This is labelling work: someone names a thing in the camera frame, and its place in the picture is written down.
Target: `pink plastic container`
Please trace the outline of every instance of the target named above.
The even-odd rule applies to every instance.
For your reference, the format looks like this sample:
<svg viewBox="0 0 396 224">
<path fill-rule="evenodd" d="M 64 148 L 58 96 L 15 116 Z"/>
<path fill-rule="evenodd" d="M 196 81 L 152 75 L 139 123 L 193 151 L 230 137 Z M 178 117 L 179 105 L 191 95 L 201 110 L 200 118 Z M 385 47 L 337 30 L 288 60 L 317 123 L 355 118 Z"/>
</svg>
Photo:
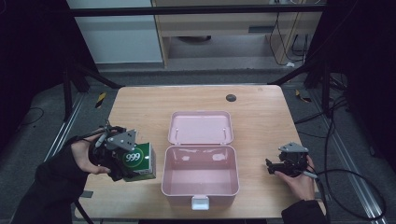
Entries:
<svg viewBox="0 0 396 224">
<path fill-rule="evenodd" d="M 229 206 L 239 191 L 230 114 L 180 111 L 172 116 L 163 169 L 163 194 L 171 205 L 193 210 Z"/>
</svg>

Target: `wooden table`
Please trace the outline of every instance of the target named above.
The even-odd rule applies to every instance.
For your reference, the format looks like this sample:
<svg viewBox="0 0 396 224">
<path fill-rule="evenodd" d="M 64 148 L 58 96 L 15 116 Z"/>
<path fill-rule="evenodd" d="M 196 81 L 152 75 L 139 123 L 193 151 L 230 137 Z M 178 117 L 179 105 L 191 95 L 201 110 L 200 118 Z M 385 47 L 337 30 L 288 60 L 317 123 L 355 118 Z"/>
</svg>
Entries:
<svg viewBox="0 0 396 224">
<path fill-rule="evenodd" d="M 236 101 L 226 96 L 234 94 Z M 231 114 L 240 190 L 232 206 L 192 211 L 170 206 L 161 191 L 164 152 L 171 115 L 182 110 L 225 110 Z M 136 143 L 150 142 L 157 154 L 157 178 L 113 182 L 89 175 L 80 202 L 92 218 L 271 218 L 296 202 L 289 187 L 266 170 L 265 159 L 278 161 L 278 148 L 300 143 L 282 90 L 278 86 L 175 86 L 120 89 L 109 116 L 112 125 L 137 129 Z"/>
</svg>

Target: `white panel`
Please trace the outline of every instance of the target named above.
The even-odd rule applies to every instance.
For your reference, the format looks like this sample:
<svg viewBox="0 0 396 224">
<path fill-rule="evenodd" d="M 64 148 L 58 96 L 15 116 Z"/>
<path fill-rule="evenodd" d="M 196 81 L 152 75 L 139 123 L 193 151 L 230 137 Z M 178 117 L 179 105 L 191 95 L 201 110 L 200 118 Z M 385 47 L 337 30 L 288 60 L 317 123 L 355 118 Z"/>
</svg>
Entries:
<svg viewBox="0 0 396 224">
<path fill-rule="evenodd" d="M 70 8 L 151 7 L 149 0 L 67 0 Z M 78 27 L 96 63 L 161 63 L 153 16 L 81 17 Z"/>
</svg>

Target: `black jacket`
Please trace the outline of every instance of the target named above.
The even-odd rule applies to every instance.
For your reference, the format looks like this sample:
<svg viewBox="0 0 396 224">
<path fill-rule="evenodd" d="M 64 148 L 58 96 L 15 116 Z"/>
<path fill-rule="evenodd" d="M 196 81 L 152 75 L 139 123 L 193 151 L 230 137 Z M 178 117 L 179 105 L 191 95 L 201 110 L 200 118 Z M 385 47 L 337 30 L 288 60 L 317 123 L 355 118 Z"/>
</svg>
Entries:
<svg viewBox="0 0 396 224">
<path fill-rule="evenodd" d="M 72 223 L 70 204 L 84 190 L 89 173 L 77 166 L 70 146 L 40 164 L 35 182 L 21 199 L 12 224 Z M 285 224 L 324 224 L 318 202 L 299 201 L 282 212 Z"/>
</svg>

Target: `green medicine box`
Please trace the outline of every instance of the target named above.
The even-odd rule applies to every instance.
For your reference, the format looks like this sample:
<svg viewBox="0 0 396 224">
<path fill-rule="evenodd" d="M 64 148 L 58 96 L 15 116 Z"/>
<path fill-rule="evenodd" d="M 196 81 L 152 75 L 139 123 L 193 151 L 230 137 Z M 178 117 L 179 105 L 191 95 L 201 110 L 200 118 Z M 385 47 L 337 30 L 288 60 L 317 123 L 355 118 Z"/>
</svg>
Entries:
<svg viewBox="0 0 396 224">
<path fill-rule="evenodd" d="M 156 177 L 156 157 L 151 143 L 135 144 L 134 149 L 124 153 L 121 160 L 125 168 L 139 173 L 132 178 L 124 177 L 123 180 L 126 182 Z"/>
</svg>

